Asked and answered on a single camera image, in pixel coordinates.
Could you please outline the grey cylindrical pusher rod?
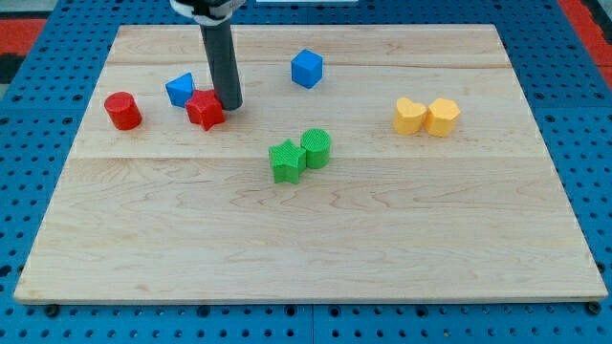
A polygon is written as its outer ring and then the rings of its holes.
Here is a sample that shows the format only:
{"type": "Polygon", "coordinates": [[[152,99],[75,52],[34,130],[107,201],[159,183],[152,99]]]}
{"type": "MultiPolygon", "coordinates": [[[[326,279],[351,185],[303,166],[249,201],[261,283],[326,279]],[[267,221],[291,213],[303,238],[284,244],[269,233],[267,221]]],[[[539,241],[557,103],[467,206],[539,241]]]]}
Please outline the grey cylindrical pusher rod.
{"type": "Polygon", "coordinates": [[[224,21],[216,26],[200,26],[215,94],[226,111],[243,104],[231,26],[224,21]]]}

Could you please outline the black white robot wrist mount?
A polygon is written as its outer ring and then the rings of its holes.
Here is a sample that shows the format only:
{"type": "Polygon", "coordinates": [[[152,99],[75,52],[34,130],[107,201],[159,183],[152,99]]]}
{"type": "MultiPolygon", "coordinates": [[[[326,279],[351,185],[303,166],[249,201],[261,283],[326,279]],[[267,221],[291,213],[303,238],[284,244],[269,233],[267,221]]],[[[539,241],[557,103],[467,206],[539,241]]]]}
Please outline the black white robot wrist mount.
{"type": "Polygon", "coordinates": [[[246,0],[170,0],[170,7],[202,26],[217,26],[228,21],[246,0]]]}

